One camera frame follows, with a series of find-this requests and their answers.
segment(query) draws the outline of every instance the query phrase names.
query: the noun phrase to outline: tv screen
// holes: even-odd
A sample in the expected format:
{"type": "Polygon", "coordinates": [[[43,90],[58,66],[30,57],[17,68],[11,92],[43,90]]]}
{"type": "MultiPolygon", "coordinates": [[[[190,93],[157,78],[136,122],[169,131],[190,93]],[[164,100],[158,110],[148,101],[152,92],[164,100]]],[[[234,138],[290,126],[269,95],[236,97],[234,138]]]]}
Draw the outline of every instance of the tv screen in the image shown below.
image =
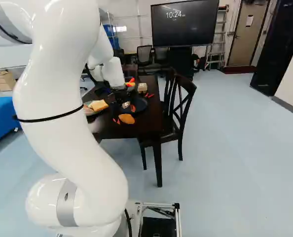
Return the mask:
{"type": "Polygon", "coordinates": [[[219,0],[191,0],[151,6],[154,46],[211,44],[219,0]]]}

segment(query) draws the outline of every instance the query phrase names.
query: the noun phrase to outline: floor baseboard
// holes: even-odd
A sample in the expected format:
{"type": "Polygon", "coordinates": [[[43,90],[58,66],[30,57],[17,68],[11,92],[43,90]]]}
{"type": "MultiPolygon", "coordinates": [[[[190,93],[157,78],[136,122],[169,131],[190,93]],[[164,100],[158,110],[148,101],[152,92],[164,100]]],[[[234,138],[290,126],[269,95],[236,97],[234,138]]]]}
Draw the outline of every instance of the floor baseboard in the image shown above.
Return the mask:
{"type": "Polygon", "coordinates": [[[281,105],[285,109],[289,110],[291,113],[293,113],[293,106],[291,104],[288,104],[287,102],[283,101],[282,99],[279,99],[276,96],[272,97],[272,100],[275,101],[277,104],[281,105]]]}
{"type": "Polygon", "coordinates": [[[254,66],[240,66],[240,67],[225,67],[220,69],[224,74],[241,74],[241,73],[254,73],[256,67],[254,66]]]}

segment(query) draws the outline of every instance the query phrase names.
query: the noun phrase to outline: black cable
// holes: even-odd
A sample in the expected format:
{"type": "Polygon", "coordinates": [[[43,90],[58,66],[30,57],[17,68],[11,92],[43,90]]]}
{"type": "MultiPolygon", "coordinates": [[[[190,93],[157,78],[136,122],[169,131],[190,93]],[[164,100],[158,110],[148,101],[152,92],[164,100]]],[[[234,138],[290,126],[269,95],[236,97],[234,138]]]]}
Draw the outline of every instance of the black cable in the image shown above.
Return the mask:
{"type": "Polygon", "coordinates": [[[97,81],[93,78],[93,76],[88,68],[87,63],[85,64],[85,71],[86,71],[87,75],[89,76],[89,78],[94,82],[94,84],[97,85],[97,81]]]}
{"type": "Polygon", "coordinates": [[[72,110],[70,112],[67,112],[67,113],[64,113],[64,114],[61,114],[61,115],[52,116],[52,117],[39,118],[39,119],[20,119],[16,115],[14,115],[13,119],[17,120],[17,121],[20,121],[20,122],[30,122],[30,123],[32,123],[32,122],[45,122],[45,121],[55,120],[55,119],[59,119],[59,118],[74,114],[74,113],[76,113],[77,111],[79,111],[81,109],[83,109],[83,105],[81,105],[80,107],[78,107],[75,110],[72,110]]]}
{"type": "Polygon", "coordinates": [[[127,219],[128,229],[129,229],[129,237],[132,237],[132,227],[131,227],[130,217],[129,217],[127,209],[125,209],[125,214],[126,214],[126,219],[127,219]]]}

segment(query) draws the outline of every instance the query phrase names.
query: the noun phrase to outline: paper sign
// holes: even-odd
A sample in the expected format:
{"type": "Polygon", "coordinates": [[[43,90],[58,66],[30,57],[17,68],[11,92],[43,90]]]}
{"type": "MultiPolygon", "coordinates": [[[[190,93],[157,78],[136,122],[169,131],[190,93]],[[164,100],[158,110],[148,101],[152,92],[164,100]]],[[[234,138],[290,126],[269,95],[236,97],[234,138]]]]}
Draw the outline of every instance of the paper sign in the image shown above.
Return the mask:
{"type": "Polygon", "coordinates": [[[254,16],[253,15],[248,15],[247,20],[246,20],[246,27],[250,27],[253,23],[254,16]]]}

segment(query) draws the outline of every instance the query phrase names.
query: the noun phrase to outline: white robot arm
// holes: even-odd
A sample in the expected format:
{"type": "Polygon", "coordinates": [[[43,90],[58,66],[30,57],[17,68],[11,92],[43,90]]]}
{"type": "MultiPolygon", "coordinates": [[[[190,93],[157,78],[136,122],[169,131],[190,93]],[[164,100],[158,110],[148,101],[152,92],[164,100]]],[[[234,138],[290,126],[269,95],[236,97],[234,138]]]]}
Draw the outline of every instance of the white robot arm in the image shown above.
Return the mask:
{"type": "Polygon", "coordinates": [[[124,86],[97,3],[0,0],[0,16],[1,11],[13,24],[0,23],[1,36],[13,43],[33,41],[29,64],[13,93],[17,117],[34,150],[58,171],[31,189],[27,213],[58,233],[111,237],[128,199],[127,180],[94,139],[80,109],[79,78],[86,62],[91,69],[104,64],[99,74],[111,87],[124,86]],[[22,35],[7,34],[9,27],[22,35]]]}

